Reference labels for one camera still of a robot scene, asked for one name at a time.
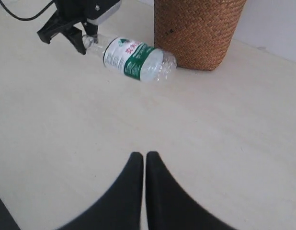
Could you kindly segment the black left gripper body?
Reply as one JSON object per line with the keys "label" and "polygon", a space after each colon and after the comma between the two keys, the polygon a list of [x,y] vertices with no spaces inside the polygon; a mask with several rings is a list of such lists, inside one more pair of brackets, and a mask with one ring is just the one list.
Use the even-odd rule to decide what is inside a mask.
{"label": "black left gripper body", "polygon": [[55,0],[57,15],[65,22],[81,22],[85,32],[90,36],[97,36],[98,26],[91,24],[87,19],[96,19],[96,13],[93,11],[97,6],[100,9],[99,0]]}

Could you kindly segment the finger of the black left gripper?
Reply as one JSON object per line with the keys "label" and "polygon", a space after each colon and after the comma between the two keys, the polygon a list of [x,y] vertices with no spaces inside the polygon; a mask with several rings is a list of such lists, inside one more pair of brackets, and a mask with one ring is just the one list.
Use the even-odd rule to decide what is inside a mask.
{"label": "finger of the black left gripper", "polygon": [[54,36],[71,28],[75,23],[76,20],[66,19],[57,11],[54,12],[37,34],[41,41],[50,44]]}
{"label": "finger of the black left gripper", "polygon": [[79,53],[86,54],[86,48],[82,40],[82,30],[73,26],[65,31],[65,38],[71,42]]}

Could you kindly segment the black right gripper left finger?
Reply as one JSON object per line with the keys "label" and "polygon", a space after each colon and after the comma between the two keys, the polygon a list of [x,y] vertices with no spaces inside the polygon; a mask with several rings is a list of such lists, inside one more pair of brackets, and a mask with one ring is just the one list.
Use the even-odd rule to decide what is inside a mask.
{"label": "black right gripper left finger", "polygon": [[132,152],[109,189],[61,230],[139,230],[143,195],[143,155]]}

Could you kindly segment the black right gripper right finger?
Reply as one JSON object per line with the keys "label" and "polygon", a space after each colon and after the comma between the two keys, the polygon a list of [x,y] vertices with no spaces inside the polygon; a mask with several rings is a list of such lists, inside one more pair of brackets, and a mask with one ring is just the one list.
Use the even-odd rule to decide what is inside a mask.
{"label": "black right gripper right finger", "polygon": [[146,210],[150,230],[234,229],[190,197],[156,151],[146,157]]}

